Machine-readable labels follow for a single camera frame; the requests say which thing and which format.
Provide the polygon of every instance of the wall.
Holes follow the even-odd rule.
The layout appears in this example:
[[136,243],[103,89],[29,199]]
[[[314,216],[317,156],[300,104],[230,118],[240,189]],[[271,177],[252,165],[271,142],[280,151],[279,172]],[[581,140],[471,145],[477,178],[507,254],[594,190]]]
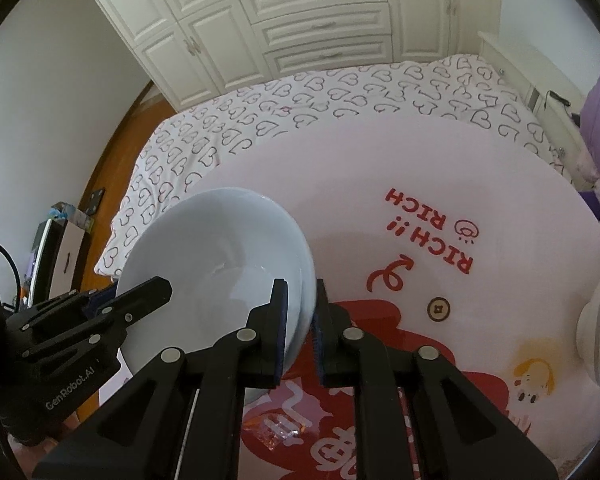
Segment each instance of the wall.
[[532,44],[586,95],[600,75],[600,34],[575,0],[502,0],[500,35]]
[[[0,27],[0,243],[21,270],[38,224],[77,204],[149,78],[94,0],[21,0]],[[0,258],[0,296],[15,285]]]

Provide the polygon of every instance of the table top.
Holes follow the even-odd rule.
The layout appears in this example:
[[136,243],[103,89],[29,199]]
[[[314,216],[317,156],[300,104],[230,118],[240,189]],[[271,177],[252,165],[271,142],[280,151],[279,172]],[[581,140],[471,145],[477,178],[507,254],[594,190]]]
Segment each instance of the table top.
[[[595,444],[600,389],[575,332],[600,226],[540,158],[468,124],[384,114],[278,136],[196,187],[223,186],[282,205],[331,301],[387,344],[441,349],[562,476]],[[247,407],[241,478],[354,478],[351,392],[321,389],[307,356]]]

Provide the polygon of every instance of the heart pattern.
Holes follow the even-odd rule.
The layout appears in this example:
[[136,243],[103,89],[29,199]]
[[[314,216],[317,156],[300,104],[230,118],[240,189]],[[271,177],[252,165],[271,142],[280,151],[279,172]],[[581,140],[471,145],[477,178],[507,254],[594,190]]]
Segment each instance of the heart pattern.
[[163,121],[135,161],[97,272],[119,274],[148,225],[229,158],[281,134],[302,134],[314,123],[312,128],[323,124],[328,130],[340,119],[382,114],[474,124],[525,146],[569,178],[538,120],[479,56],[300,72],[240,88]]

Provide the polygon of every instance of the white wardrobe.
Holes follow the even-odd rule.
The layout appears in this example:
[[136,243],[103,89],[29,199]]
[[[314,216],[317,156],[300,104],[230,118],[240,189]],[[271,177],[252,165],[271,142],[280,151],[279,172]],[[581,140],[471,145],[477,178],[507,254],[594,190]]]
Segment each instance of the white wardrobe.
[[173,107],[303,70],[478,54],[501,0],[96,0]]

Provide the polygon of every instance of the headboard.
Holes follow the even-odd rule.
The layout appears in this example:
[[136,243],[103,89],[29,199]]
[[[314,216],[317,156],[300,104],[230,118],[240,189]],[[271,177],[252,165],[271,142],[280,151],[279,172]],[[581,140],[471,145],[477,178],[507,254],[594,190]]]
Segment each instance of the headboard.
[[[577,190],[589,190],[576,167],[584,141],[570,114],[580,113],[585,97],[551,60],[536,48],[517,41],[504,41],[494,34],[479,32],[481,56],[493,65],[501,78],[513,86],[523,102],[538,118],[549,141],[560,152],[560,160],[573,178]],[[571,102],[571,107],[548,96],[556,92]]]

